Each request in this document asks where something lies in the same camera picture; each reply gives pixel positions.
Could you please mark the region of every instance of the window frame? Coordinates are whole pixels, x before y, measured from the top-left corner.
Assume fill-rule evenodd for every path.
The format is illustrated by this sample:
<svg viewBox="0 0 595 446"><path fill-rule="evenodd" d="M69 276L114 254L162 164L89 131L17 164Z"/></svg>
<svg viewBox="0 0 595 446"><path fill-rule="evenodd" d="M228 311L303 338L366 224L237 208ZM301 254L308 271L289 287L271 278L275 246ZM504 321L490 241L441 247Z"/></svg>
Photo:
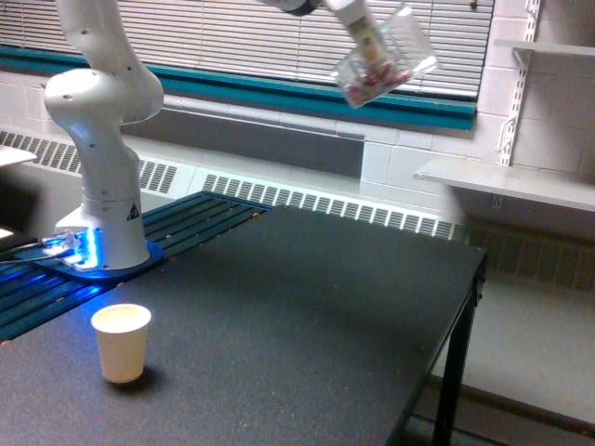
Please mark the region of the window frame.
<svg viewBox="0 0 595 446"><path fill-rule="evenodd" d="M223 72L146 64L169 94L230 101L249 107L313 114L376 125L421 125L471 130L477 114L474 101L391 93L353 109L335 86L314 85ZM0 46L0 69L56 74L85 68L72 54Z"/></svg>

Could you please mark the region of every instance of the window blinds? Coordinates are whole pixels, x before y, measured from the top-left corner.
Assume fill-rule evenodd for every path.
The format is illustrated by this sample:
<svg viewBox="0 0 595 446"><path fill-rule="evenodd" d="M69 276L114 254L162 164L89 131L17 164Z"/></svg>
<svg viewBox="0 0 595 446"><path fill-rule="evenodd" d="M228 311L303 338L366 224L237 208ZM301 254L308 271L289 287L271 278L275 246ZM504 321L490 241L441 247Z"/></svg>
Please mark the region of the window blinds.
<svg viewBox="0 0 595 446"><path fill-rule="evenodd" d="M494 0L412 0L442 68L399 87L476 98ZM353 47L325 8L293 17L256 0L120 0L128 38L151 63L330 84ZM378 20L394 0L369 2ZM50 0L0 0L0 45L73 53Z"/></svg>

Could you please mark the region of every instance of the clear plastic container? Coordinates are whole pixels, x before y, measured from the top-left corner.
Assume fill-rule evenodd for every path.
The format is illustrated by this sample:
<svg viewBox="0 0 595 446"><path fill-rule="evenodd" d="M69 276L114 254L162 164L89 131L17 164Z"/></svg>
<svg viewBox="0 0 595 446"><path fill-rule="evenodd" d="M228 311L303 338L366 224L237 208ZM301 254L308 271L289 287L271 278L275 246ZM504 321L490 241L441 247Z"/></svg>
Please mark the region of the clear plastic container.
<svg viewBox="0 0 595 446"><path fill-rule="evenodd" d="M405 2L395 4L395 12L377 27L386 55L378 57L375 54L374 60L365 59L361 46L358 46L337 64L331 74L354 108L438 68L438 59L419 27L413 9Z"/></svg>

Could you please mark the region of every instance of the table leg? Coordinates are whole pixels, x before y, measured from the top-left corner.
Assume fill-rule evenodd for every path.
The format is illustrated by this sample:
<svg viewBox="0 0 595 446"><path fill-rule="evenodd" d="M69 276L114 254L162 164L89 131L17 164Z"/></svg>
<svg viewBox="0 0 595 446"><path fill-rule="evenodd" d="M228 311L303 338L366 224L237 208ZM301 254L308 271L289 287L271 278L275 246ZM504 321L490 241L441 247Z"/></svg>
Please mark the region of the table leg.
<svg viewBox="0 0 595 446"><path fill-rule="evenodd" d="M436 425L432 439L433 446L446 446L450 443L450 437L455 423L456 403L463 380L465 359L467 358L467 347L471 335L471 325L475 313L476 299L472 295L468 300L463 314L461 314L455 329L450 335L446 366L444 367L443 387L440 393Z"/></svg>

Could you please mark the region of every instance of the mounting plate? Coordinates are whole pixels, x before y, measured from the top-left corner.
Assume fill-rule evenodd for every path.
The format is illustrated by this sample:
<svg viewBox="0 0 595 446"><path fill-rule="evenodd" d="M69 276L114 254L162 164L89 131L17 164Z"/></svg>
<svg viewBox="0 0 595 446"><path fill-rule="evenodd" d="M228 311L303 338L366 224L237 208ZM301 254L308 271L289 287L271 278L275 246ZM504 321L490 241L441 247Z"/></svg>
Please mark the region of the mounting plate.
<svg viewBox="0 0 595 446"><path fill-rule="evenodd" d="M69 279L75 279L79 282L125 282L140 275L147 269L154 268L164 260L164 250L157 243L147 241L147 248L149 249L149 258L147 261L135 267L126 269L79 271L53 258L34 262L34 264L42 267L43 269L49 269L56 274L68 277ZM15 257L26 260L28 258L41 257L45 255L46 254L41 249L34 248L27 251L22 251L15 255Z"/></svg>

